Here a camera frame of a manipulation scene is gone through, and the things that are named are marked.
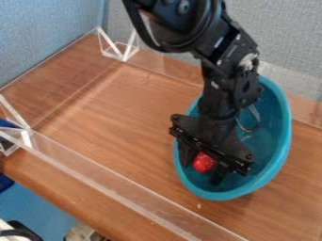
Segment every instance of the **blue bowl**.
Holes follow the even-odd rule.
[[[263,76],[260,86],[264,92],[255,104],[261,119],[260,128],[247,134],[236,127],[239,138],[256,157],[247,177],[228,173],[220,185],[213,186],[207,173],[200,174],[191,166],[181,166],[175,141],[176,172],[185,188],[203,199],[227,201],[255,191],[271,181],[285,162],[291,140],[289,105],[283,90]],[[187,116],[197,117],[197,100],[189,106]],[[253,124],[253,117],[247,110],[240,114],[239,120],[244,126]]]

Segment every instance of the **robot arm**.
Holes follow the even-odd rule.
[[[204,91],[199,118],[172,115],[181,164],[201,152],[217,163],[219,185],[231,171],[247,175],[255,156],[236,135],[236,118],[260,96],[256,43],[225,12],[223,0],[121,0],[138,36],[154,50],[189,52],[201,61]],[[150,33],[141,14],[146,16]]]

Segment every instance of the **red ball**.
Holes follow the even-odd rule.
[[[199,173],[205,173],[212,170],[216,162],[213,158],[199,152],[193,159],[192,166]]]

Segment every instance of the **wooden table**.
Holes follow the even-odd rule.
[[[158,60],[146,55],[140,53],[134,61],[148,59],[146,64],[156,64]],[[195,67],[168,61],[162,67],[170,73],[185,74],[185,79],[200,83]],[[184,112],[200,88],[102,57],[96,38],[88,36],[1,93],[37,132],[245,239],[322,240],[317,128],[292,122],[288,161],[264,188],[232,201],[204,201],[179,181],[166,134],[169,115]],[[303,108],[293,107],[295,117],[319,123],[319,107],[307,101]],[[112,239],[180,240],[25,151],[1,160],[0,167],[16,182]]]

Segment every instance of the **gray wall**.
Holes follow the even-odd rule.
[[[0,1],[0,85],[101,24],[104,0]]]
[[[225,0],[229,16],[259,43],[264,62],[293,72],[275,81],[307,98],[322,96],[322,1],[320,0]],[[118,0],[109,0],[108,34],[125,41],[130,24]],[[189,55],[170,55],[197,64]]]

